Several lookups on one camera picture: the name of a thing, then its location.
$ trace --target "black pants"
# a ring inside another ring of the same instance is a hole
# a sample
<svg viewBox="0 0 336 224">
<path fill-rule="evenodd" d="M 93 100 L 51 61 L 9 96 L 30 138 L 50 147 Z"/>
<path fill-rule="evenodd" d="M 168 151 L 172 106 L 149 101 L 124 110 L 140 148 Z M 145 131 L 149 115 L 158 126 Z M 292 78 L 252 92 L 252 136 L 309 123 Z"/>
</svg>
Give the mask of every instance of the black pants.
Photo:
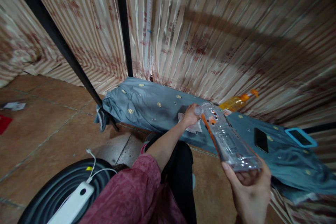
<svg viewBox="0 0 336 224">
<path fill-rule="evenodd" d="M 148 148 L 166 132 L 154 136 L 147 146 Z M 193 154 L 189 146 L 178 141 L 171 157 L 161 173 L 161 184 L 168 182 L 174 198 L 187 223 L 196 223 L 196 210 L 193 195 Z"/>
</svg>

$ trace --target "blue phone case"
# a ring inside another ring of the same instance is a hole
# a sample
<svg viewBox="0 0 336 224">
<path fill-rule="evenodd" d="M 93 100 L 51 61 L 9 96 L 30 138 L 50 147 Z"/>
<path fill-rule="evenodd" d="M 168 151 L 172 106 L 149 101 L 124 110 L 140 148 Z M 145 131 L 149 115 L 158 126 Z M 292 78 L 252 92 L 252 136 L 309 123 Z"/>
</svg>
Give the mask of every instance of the blue phone case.
<svg viewBox="0 0 336 224">
<path fill-rule="evenodd" d="M 299 142 L 290 132 L 291 131 L 298 131 L 308 142 L 310 142 L 310 145 L 303 145 L 302 143 Z M 302 148 L 313 148 L 318 146 L 317 142 L 311 138 L 306 132 L 304 132 L 300 128 L 290 128 L 290 129 L 285 129 L 286 134 L 294 140 L 300 147 Z"/>
</svg>

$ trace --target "white tissue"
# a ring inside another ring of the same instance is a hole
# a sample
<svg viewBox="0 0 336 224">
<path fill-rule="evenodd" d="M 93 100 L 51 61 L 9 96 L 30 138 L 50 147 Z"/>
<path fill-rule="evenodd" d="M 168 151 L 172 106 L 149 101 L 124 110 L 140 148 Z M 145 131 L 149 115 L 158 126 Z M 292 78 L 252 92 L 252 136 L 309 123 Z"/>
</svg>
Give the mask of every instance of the white tissue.
<svg viewBox="0 0 336 224">
<path fill-rule="evenodd" d="M 177 114 L 179 122 L 183 119 L 183 116 L 184 116 L 184 114 L 182 114 L 182 113 Z M 188 127 L 186 129 L 186 131 L 189 131 L 189 132 L 194 133 L 194 134 L 196 134 L 196 132 L 202 132 L 202 128 L 201 128 L 201 125 L 200 125 L 200 120 L 196 124 L 194 124 L 193 126 Z"/>
</svg>

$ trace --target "red paper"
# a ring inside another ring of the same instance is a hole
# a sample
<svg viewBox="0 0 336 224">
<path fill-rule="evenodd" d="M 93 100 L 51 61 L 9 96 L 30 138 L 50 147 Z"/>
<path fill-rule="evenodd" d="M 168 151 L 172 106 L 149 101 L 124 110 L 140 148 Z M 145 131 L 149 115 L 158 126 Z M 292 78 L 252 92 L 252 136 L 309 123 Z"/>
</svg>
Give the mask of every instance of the red paper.
<svg viewBox="0 0 336 224">
<path fill-rule="evenodd" d="M 13 119 L 0 115 L 0 135 L 7 129 Z"/>
</svg>

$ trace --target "paper scrap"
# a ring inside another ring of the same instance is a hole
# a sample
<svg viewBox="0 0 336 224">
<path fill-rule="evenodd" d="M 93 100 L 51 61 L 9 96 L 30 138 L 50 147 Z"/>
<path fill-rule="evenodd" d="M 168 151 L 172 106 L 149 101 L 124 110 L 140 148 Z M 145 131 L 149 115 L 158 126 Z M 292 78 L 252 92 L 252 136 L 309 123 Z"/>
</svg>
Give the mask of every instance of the paper scrap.
<svg viewBox="0 0 336 224">
<path fill-rule="evenodd" d="M 25 107 L 25 103 L 18 103 L 14 108 L 12 108 L 12 111 L 22 110 Z"/>
<path fill-rule="evenodd" d="M 13 109 L 15 108 L 15 106 L 18 104 L 18 102 L 14 102 L 14 103 L 7 103 L 3 108 L 4 109 Z"/>
</svg>

